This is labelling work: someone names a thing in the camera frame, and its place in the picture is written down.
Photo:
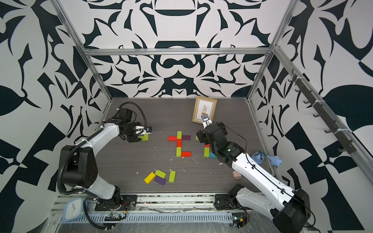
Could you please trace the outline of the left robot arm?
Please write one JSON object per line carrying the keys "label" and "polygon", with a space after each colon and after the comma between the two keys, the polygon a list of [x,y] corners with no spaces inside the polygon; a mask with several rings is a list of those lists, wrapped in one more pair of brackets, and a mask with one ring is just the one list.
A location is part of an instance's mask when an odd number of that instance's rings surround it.
{"label": "left robot arm", "polygon": [[115,205],[121,202],[120,189],[100,177],[96,155],[117,137],[133,143],[142,141],[153,132],[147,119],[144,119],[143,124],[136,121],[136,112],[124,108],[127,104],[135,106],[141,116],[145,116],[138,104],[125,102],[92,135],[75,145],[62,148],[57,171],[57,189],[60,194],[86,193],[94,199],[110,201]]}

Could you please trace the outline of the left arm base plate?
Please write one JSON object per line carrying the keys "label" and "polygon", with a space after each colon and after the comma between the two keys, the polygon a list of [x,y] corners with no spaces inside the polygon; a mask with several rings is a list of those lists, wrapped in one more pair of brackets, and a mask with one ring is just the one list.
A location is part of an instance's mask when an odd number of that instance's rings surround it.
{"label": "left arm base plate", "polygon": [[131,211],[137,205],[137,195],[121,195],[110,200],[98,199],[95,211]]}

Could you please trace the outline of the aluminium front rail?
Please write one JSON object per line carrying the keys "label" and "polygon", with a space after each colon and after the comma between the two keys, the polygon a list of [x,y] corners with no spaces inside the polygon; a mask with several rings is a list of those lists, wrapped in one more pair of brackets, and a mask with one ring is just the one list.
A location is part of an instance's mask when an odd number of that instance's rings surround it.
{"label": "aluminium front rail", "polygon": [[[120,195],[137,195],[137,205],[132,211],[150,211],[157,213],[187,212],[187,211],[217,211],[214,207],[215,195],[226,192],[202,192],[202,193],[121,193]],[[245,188],[233,193],[243,198],[245,203],[253,207],[253,210],[269,212],[272,209],[282,210],[292,198],[284,192],[274,193],[275,197],[266,197],[261,192],[253,192]],[[88,211],[95,212],[98,198],[86,201]]]}

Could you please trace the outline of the pink beige small box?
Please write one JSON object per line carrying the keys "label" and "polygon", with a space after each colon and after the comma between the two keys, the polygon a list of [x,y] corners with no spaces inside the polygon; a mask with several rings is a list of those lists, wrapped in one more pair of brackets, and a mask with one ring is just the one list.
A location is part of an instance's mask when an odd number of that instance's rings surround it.
{"label": "pink beige small box", "polygon": [[242,175],[239,172],[237,172],[237,171],[233,171],[232,175],[233,175],[233,178],[235,180],[241,180],[242,179]]}

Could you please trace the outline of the circuit board right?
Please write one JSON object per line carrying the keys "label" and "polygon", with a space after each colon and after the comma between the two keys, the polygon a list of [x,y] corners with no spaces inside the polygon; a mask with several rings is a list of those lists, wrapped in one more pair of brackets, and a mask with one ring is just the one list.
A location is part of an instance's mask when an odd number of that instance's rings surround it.
{"label": "circuit board right", "polygon": [[246,212],[235,212],[232,214],[233,217],[233,227],[242,228],[250,220],[249,215]]}

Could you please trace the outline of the green circuit board left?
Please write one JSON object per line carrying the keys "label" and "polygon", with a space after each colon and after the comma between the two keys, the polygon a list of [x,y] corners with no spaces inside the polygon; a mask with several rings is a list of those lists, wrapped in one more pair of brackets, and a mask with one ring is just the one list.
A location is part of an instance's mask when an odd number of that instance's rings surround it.
{"label": "green circuit board left", "polygon": [[126,219],[126,217],[127,217],[126,212],[123,212],[122,214],[121,213],[110,213],[109,215],[105,216],[104,222],[112,222],[112,221],[118,222],[118,221],[122,221]]}

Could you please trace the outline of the yellow block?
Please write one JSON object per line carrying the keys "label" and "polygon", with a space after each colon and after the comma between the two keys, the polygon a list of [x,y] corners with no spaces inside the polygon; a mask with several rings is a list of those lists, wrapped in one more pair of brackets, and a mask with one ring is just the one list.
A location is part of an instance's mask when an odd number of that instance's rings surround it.
{"label": "yellow block", "polygon": [[145,183],[146,184],[150,184],[154,179],[155,179],[156,175],[155,173],[151,172],[145,179]]}

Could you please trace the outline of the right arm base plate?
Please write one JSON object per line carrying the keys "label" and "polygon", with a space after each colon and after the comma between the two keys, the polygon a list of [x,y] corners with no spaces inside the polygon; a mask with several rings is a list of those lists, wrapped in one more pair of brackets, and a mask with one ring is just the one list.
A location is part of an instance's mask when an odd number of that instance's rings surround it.
{"label": "right arm base plate", "polygon": [[240,198],[238,195],[234,196],[233,194],[229,193],[216,194],[214,207],[217,210],[253,210],[253,207],[248,203],[245,203],[243,201],[243,198]]}

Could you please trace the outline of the wooden picture frame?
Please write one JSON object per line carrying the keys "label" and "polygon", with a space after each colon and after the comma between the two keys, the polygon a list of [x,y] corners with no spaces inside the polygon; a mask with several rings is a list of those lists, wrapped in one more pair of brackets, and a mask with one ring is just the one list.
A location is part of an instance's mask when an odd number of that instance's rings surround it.
{"label": "wooden picture frame", "polygon": [[196,123],[203,123],[202,116],[205,114],[207,114],[209,118],[213,120],[216,106],[216,99],[197,97],[192,115],[192,121]]}

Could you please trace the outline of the wall hook rail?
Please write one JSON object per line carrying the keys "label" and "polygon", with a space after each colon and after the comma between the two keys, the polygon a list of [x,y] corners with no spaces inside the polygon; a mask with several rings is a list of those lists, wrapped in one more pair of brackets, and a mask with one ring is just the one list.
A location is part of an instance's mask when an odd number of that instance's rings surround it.
{"label": "wall hook rail", "polygon": [[352,134],[351,130],[340,121],[331,107],[320,96],[306,77],[300,77],[294,74],[289,81],[295,83],[298,86],[296,91],[303,93],[306,97],[304,104],[308,104],[315,109],[317,113],[313,116],[320,117],[326,124],[328,129],[324,132],[327,134],[333,134],[339,141],[342,146],[339,151],[353,154],[363,149],[357,138]]}

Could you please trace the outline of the lime block bottom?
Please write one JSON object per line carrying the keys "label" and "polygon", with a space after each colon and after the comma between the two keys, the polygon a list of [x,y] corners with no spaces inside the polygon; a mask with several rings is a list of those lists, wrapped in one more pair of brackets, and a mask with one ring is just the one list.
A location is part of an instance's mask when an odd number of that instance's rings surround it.
{"label": "lime block bottom", "polygon": [[176,148],[176,156],[177,157],[182,157],[182,148],[181,147]]}

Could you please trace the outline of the purple block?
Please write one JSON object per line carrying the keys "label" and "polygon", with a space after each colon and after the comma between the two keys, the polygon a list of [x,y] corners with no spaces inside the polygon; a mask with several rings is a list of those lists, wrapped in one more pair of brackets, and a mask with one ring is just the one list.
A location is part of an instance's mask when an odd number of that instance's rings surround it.
{"label": "purple block", "polygon": [[162,185],[162,186],[164,186],[165,183],[166,183],[166,179],[161,178],[161,177],[159,177],[159,176],[155,176],[154,181],[155,181],[156,183]]}
{"label": "purple block", "polygon": [[190,135],[182,135],[182,140],[191,140]]}

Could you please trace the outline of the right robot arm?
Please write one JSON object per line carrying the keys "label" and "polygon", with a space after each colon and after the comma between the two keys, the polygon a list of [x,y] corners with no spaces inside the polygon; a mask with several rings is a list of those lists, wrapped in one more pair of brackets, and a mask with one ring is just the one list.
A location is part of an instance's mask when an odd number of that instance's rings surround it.
{"label": "right robot arm", "polygon": [[299,233],[314,216],[309,195],[302,189],[287,186],[258,165],[237,143],[226,139],[227,131],[222,122],[210,119],[197,132],[201,143],[209,145],[217,159],[254,184],[261,194],[243,186],[232,188],[230,196],[241,207],[252,209],[271,219],[281,233]]}

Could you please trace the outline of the white blue alarm clock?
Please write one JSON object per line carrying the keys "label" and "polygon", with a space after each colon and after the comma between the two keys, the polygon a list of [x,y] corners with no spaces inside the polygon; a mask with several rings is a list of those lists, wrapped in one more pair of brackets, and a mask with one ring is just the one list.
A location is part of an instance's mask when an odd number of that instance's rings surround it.
{"label": "white blue alarm clock", "polygon": [[65,205],[65,208],[62,214],[62,220],[64,222],[71,222],[71,221],[76,221],[78,219],[81,219],[85,215],[83,203],[84,203],[83,198],[76,198],[76,199],[69,201]]}

